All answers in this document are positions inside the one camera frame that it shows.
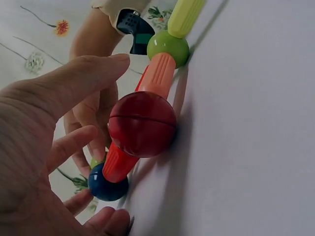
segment blue sphere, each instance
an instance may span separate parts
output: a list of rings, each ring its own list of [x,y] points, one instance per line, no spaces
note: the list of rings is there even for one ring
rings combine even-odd
[[[88,179],[89,189],[93,196],[102,201],[111,202],[118,200],[128,191],[128,178],[126,177],[118,183],[109,182],[103,176],[103,166],[104,163],[101,163],[92,169]]]

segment white surface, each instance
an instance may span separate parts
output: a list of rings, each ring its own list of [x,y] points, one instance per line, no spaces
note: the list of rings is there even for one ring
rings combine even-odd
[[[314,22],[312,0],[226,5],[190,61],[169,160],[132,192],[132,236],[315,234]]]

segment plastic ball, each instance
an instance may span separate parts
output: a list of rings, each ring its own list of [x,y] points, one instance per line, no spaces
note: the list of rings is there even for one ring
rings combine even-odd
[[[107,181],[102,173],[104,163],[95,166],[88,178],[88,185],[93,196],[106,202],[118,200],[124,196],[129,188],[128,178],[118,182],[111,183]]]
[[[164,98],[140,91],[116,103],[108,131],[122,151],[145,158],[159,155],[170,146],[176,124],[174,110]]]
[[[150,39],[147,53],[150,60],[156,54],[168,53],[174,58],[176,68],[179,68],[185,65],[189,57],[189,46],[185,39],[175,38],[167,31],[161,31]]]

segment small green ball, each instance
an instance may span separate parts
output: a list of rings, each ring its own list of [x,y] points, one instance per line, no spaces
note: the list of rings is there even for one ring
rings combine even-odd
[[[162,31],[150,39],[147,53],[150,60],[156,54],[168,53],[174,58],[176,62],[176,68],[179,68],[185,65],[188,59],[189,46],[185,39],[175,38],[167,31]]]

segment red ball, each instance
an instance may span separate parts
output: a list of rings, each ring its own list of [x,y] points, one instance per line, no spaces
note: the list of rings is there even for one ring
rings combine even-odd
[[[159,155],[169,147],[176,123],[174,110],[164,98],[141,91],[117,102],[108,130],[122,151],[144,158]]]

